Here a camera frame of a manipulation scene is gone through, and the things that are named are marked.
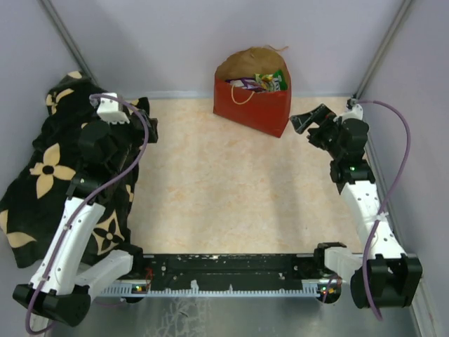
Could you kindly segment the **red paper bag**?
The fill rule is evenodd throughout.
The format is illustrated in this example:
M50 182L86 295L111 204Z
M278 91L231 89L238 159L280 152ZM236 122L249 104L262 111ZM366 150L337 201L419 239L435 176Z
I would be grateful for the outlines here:
M292 83L281 52L272 46L250 47L231 54L214 75L213 113L243 126L280 138L290 115ZM228 79L272 74L282 70L286 91L256 93L233 87Z

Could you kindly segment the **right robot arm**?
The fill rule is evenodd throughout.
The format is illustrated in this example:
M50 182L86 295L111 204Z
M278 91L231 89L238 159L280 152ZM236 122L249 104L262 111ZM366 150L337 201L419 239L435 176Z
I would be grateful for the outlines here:
M359 239L365 244L360 257L340 243L322 244L313 261L323 278L349 283L358 308L405 308L412 304L422 277L422 264L399 244L389 224L387 200L377 192L374 173L365 158L369 125L363 108L350 100L336 115L326 105L290 117L296 133L307 133L311 145L332 158L330 177L349 207Z

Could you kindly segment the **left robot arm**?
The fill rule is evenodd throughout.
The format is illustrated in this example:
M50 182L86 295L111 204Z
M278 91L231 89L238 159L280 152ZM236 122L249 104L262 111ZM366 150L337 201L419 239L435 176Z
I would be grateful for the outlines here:
M80 169L69 185L60 224L39 269L13 292L28 319L39 315L77 326L105 288L122 276L145 273L140 247L96 226L146 145L159 139L157 119L143 111L120 116L120 122L102 117L81 129Z

